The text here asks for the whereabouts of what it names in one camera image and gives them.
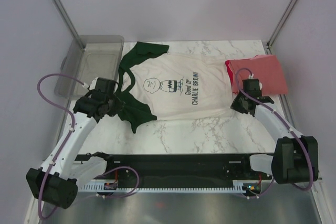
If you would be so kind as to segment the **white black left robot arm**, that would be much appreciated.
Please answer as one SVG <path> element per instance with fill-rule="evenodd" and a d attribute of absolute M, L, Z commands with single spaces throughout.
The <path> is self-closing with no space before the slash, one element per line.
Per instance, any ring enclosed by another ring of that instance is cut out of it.
<path fill-rule="evenodd" d="M 103 157 L 93 157 L 77 168 L 73 167 L 73 162 L 98 122 L 121 110 L 123 104 L 115 94 L 117 84 L 106 78 L 95 78 L 90 85 L 82 83 L 88 92 L 76 101 L 71 110 L 67 110 L 71 121 L 59 142 L 38 169 L 30 168 L 26 174 L 36 199 L 67 209 L 81 186 L 98 175 L 103 178 L 114 175 L 115 165 Z"/>

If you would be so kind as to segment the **cream green raglan t-shirt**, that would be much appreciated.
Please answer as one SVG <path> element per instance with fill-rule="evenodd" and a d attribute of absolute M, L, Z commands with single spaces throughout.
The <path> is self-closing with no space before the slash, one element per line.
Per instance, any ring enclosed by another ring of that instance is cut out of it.
<path fill-rule="evenodd" d="M 181 54 L 168 45 L 138 42 L 119 64 L 117 97 L 122 121 L 137 128 L 156 120 L 197 120 L 234 115 L 222 56 Z"/>

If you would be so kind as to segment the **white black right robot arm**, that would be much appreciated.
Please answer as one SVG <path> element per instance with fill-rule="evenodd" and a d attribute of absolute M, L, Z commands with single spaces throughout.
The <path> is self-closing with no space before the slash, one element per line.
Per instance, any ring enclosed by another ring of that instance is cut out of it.
<path fill-rule="evenodd" d="M 296 130 L 278 112 L 274 101 L 263 96 L 258 79 L 245 79 L 231 108 L 257 119 L 276 143 L 273 154 L 253 154 L 240 166 L 241 174 L 248 179 L 259 172 L 270 174 L 278 184 L 298 187 L 307 183 L 302 191 L 311 189 L 318 179 L 318 143 L 313 136 Z"/>

